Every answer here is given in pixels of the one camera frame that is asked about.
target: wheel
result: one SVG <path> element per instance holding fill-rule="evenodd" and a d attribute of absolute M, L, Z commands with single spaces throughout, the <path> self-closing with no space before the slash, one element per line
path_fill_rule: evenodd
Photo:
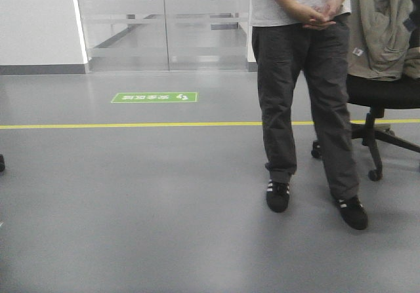
<path fill-rule="evenodd" d="M 0 154 L 0 172 L 4 171 L 6 168 L 5 158 L 3 154 Z"/>
<path fill-rule="evenodd" d="M 312 151 L 310 152 L 315 159 L 319 159 L 321 157 L 321 145 L 318 141 L 314 141 L 312 144 Z"/>
<path fill-rule="evenodd" d="M 310 154 L 312 154 L 312 156 L 315 159 L 319 159 L 321 157 L 321 152 L 319 150 L 313 149 Z"/>
<path fill-rule="evenodd" d="M 382 178 L 382 173 L 379 173 L 377 170 L 370 170 L 367 175 L 372 182 L 377 182 Z"/>

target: dark gray pants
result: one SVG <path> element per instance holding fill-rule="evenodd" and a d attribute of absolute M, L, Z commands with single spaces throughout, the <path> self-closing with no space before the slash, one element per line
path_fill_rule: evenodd
<path fill-rule="evenodd" d="M 345 84 L 346 19 L 344 15 L 336 17 L 337 24 L 323 31 L 303 29 L 302 24 L 253 28 L 266 167 L 271 179 L 289 182 L 296 171 L 291 104 L 303 70 L 329 188 L 340 199 L 358 192 Z"/>

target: black sneaker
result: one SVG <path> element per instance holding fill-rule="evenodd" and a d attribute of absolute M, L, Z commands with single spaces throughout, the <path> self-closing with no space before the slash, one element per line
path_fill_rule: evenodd
<path fill-rule="evenodd" d="M 266 200 L 274 212 L 283 212 L 289 204 L 289 184 L 270 180 L 267 186 Z"/>
<path fill-rule="evenodd" d="M 368 215 L 357 195 L 347 200 L 336 198 L 334 200 L 340 210 L 341 217 L 350 227 L 359 230 L 368 227 Z"/>

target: glass wall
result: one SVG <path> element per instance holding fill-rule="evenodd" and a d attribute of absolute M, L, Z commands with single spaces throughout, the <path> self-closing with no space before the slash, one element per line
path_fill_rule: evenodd
<path fill-rule="evenodd" d="M 246 69 L 249 0 L 79 0 L 93 71 Z"/>

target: clasped hands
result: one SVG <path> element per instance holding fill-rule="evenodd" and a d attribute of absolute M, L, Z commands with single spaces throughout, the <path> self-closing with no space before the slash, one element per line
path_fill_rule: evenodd
<path fill-rule="evenodd" d="M 321 31 L 335 24 L 332 19 L 341 8 L 338 0 L 327 0 L 325 5 L 320 7 L 309 7 L 295 3 L 289 8 L 289 13 L 303 23 L 304 29 L 315 29 Z"/>

